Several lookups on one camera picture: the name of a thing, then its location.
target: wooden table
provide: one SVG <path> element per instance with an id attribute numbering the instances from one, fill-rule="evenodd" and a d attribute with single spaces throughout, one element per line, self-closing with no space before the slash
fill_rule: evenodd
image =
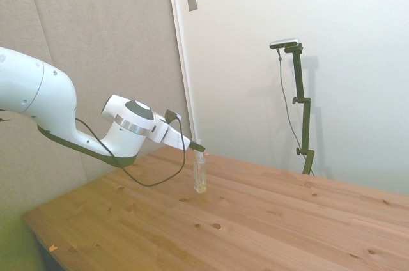
<path id="1" fill-rule="evenodd" d="M 213 155 L 198 194 L 193 157 L 162 185 L 119 169 L 24 218 L 66 270 L 409 270 L 409 197 Z M 182 158 L 129 170 L 155 182 Z"/>

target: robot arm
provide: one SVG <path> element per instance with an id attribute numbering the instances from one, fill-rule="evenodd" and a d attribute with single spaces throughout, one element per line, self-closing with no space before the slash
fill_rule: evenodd
<path id="1" fill-rule="evenodd" d="M 118 167 L 105 148 L 75 126 L 77 98 L 70 78 L 57 68 L 0 47 L 0 108 L 23 114 L 53 141 Z M 147 105 L 117 95 L 108 99 L 102 116 L 112 122 L 101 140 L 120 166 L 132 164 L 145 138 L 183 149 L 182 136 L 170 121 Z M 204 148 L 183 136 L 185 149 Z"/>

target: clear glass bottle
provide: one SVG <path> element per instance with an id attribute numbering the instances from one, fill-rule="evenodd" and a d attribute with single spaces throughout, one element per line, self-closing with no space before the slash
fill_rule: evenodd
<path id="1" fill-rule="evenodd" d="M 195 159 L 193 163 L 194 172 L 194 189 L 198 193 L 204 193 L 206 191 L 206 159 L 202 152 L 194 151 Z"/>

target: black cable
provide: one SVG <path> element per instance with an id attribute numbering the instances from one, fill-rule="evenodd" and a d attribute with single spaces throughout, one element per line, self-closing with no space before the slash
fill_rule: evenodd
<path id="1" fill-rule="evenodd" d="M 175 117 L 176 120 L 178 120 L 179 122 L 179 127 L 180 127 L 180 135 L 181 135 L 181 143 L 183 146 L 183 164 L 181 165 L 181 168 L 179 169 L 179 171 L 177 171 L 175 174 L 173 174 L 172 176 L 162 180 L 161 182 L 157 182 L 157 183 L 152 183 L 152 184 L 145 184 L 145 183 L 141 183 L 139 180 L 137 180 L 136 178 L 134 178 L 124 167 L 122 167 L 120 165 L 120 163 L 118 162 L 118 159 L 116 159 L 116 157 L 114 156 L 114 154 L 110 151 L 110 149 L 108 149 L 108 147 L 106 147 L 106 145 L 104 143 L 101 142 L 101 140 L 99 140 L 99 138 L 96 136 L 96 134 L 91 130 L 91 128 L 82 120 L 80 120 L 79 118 L 75 118 L 78 122 L 82 123 L 88 130 L 89 132 L 91 132 L 91 134 L 94 136 L 94 138 L 107 150 L 107 152 L 112 156 L 112 158 L 114 159 L 114 161 L 116 162 L 116 164 L 118 165 L 118 167 L 120 167 L 129 177 L 131 177 L 131 179 L 133 179 L 135 182 L 137 182 L 139 185 L 143 186 L 143 187 L 153 187 L 153 186 L 157 186 L 160 185 L 161 183 L 167 182 L 168 180 L 170 180 L 171 178 L 174 178 L 176 175 L 178 175 L 183 167 L 185 166 L 185 162 L 186 162 L 186 151 L 185 151 L 185 141 L 183 140 L 183 132 L 181 129 L 181 122 L 180 119 L 178 117 Z"/>
<path id="2" fill-rule="evenodd" d="M 286 93 L 284 92 L 284 85 L 282 84 L 282 66 L 281 66 L 281 60 L 282 60 L 282 58 L 281 58 L 281 55 L 280 55 L 280 49 L 277 49 L 277 53 L 278 53 L 278 55 L 279 55 L 279 62 L 280 62 L 280 83 L 281 83 L 281 91 L 282 91 L 282 95 L 283 95 L 283 97 L 284 97 L 284 103 L 286 104 L 287 119 L 288 119 L 289 126 L 291 127 L 291 131 L 293 132 L 293 135 L 294 135 L 294 137 L 295 137 L 295 140 L 297 140 L 298 148 L 300 148 L 300 150 L 301 150 L 300 141 L 298 140 L 298 137 L 297 137 L 297 135 L 295 134 L 295 131 L 294 131 L 294 128 L 293 128 L 293 124 L 291 123 L 291 120 L 290 120 L 290 118 L 289 118 Z M 313 172 L 313 169 L 311 169 L 311 174 L 312 174 L 313 176 L 315 176 L 315 174 L 314 174 L 314 172 Z"/>

